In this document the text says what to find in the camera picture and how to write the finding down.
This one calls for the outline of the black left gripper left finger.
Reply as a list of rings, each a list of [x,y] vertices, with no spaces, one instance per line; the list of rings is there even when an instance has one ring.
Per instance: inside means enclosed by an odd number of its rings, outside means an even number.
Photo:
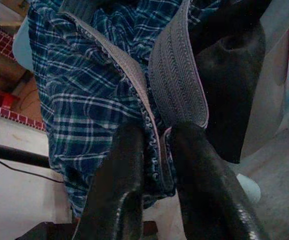
[[[144,134],[125,124],[97,169],[73,240],[142,240]]]

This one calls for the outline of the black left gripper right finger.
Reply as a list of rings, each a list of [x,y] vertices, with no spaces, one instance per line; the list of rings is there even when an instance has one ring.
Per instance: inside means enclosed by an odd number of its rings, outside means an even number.
[[[171,155],[187,240],[270,240],[234,172],[201,127],[173,126]]]

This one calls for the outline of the black cloth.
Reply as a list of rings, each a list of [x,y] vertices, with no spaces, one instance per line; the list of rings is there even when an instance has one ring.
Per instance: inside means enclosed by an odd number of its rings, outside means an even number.
[[[193,0],[188,32],[209,109],[206,136],[227,162],[240,162],[266,53],[260,19],[272,0]]]

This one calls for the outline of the black pole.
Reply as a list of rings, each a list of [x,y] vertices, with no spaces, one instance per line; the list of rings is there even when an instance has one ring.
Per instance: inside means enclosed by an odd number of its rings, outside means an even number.
[[[50,168],[49,158],[47,156],[4,145],[0,145],[0,159],[46,169]]]

